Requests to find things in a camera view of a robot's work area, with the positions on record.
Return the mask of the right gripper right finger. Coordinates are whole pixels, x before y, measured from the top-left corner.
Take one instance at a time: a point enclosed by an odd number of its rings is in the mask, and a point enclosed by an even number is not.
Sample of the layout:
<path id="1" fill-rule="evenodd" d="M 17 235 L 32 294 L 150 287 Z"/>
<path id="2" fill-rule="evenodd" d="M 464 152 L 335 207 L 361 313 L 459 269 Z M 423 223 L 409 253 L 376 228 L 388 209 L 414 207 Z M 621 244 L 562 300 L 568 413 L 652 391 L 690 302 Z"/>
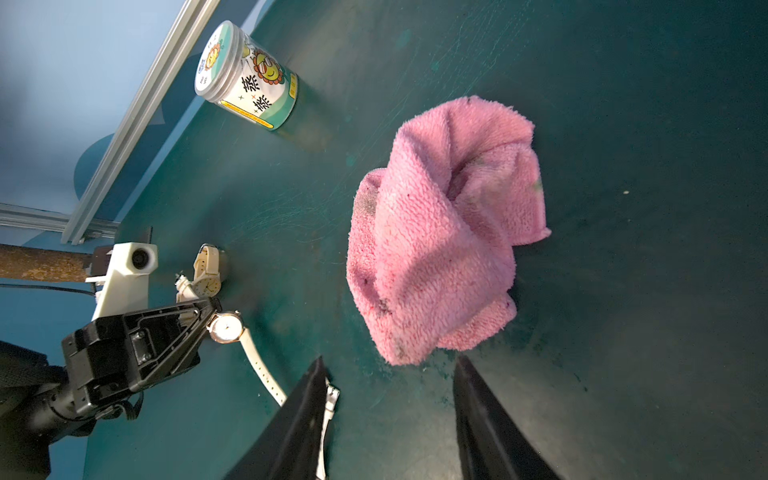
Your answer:
<path id="1" fill-rule="evenodd" d="M 457 358 L 453 395 L 463 478 L 558 477 L 519 430 L 470 359 L 464 355 Z"/>

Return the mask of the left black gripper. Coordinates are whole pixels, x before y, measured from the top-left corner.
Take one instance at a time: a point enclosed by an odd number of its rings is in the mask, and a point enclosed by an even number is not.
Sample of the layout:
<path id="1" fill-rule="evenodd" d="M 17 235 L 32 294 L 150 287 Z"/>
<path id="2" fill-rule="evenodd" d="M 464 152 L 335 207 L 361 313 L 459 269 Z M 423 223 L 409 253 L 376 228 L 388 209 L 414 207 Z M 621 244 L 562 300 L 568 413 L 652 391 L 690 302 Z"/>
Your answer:
<path id="1" fill-rule="evenodd" d="M 95 414 L 185 373 L 218 312 L 216 297 L 99 318 L 62 341 L 74 411 Z"/>

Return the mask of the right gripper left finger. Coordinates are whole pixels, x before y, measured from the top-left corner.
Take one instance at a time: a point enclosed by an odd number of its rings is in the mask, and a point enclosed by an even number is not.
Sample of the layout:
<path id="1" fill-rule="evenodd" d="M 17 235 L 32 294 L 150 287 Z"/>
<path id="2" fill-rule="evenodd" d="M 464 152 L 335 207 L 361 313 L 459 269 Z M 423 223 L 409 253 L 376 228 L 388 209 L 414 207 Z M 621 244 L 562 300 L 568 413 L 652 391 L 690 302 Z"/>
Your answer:
<path id="1" fill-rule="evenodd" d="M 316 477 L 322 446 L 327 370 L 317 358 L 260 437 L 227 473 L 228 479 Z"/>

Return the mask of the white strap watch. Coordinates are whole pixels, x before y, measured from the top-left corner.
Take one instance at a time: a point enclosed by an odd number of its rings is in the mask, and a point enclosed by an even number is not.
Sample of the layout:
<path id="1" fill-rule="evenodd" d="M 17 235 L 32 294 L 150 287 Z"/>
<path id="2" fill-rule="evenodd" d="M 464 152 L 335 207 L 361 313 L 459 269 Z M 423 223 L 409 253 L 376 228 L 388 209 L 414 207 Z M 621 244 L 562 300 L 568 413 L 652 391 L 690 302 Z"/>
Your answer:
<path id="1" fill-rule="evenodd" d="M 264 364 L 250 334 L 250 331 L 243 324 L 240 313 L 224 312 L 214 314 L 212 320 L 207 325 L 207 330 L 211 338 L 217 343 L 241 344 L 252 369 L 260 379 L 262 385 L 265 387 L 277 405 L 282 407 L 287 400 L 287 395 Z M 320 436 L 318 465 L 316 469 L 317 479 L 328 478 L 325 461 L 325 443 L 329 424 L 334 417 L 336 405 L 340 397 L 340 390 L 338 388 L 331 385 L 328 379 L 325 379 L 325 383 L 326 400 Z"/>

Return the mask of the cream looped watch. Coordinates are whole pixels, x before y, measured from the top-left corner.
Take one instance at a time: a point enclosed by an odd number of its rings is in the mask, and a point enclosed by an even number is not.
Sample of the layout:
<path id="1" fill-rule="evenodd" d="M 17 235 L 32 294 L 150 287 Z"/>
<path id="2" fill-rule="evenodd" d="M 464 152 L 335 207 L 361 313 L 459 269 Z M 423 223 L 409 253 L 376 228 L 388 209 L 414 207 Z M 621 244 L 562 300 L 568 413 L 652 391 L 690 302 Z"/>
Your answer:
<path id="1" fill-rule="evenodd" d="M 177 303 L 197 300 L 199 298 L 198 294 L 195 292 L 193 283 L 183 274 L 176 276 L 175 288 L 175 301 Z"/>
<path id="2" fill-rule="evenodd" d="M 193 292 L 198 297 L 216 296 L 222 287 L 220 250 L 211 244 L 203 244 L 193 267 Z"/>

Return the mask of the pink cloth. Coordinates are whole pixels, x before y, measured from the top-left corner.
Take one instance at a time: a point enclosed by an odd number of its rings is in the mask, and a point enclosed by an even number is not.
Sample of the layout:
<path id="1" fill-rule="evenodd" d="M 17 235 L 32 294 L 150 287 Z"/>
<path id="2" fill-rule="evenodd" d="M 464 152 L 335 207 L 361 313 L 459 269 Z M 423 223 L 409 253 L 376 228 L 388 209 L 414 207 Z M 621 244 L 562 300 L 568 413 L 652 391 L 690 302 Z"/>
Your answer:
<path id="1" fill-rule="evenodd" d="M 514 248 L 548 237 L 534 126 L 458 98 L 404 123 L 354 199 L 347 281 L 385 361 L 466 351 L 517 313 Z"/>

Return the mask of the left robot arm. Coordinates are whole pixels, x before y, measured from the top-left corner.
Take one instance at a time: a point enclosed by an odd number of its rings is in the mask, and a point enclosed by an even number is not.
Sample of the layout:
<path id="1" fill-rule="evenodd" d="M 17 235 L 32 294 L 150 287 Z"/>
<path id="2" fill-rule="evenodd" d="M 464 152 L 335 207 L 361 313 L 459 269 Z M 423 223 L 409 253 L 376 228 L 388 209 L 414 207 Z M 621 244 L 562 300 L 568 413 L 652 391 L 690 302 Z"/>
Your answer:
<path id="1" fill-rule="evenodd" d="M 99 421 L 138 418 L 146 390 L 200 362 L 215 297 L 104 316 L 62 341 L 65 366 L 1 345 L 1 476 L 45 479 L 49 447 L 87 437 Z"/>

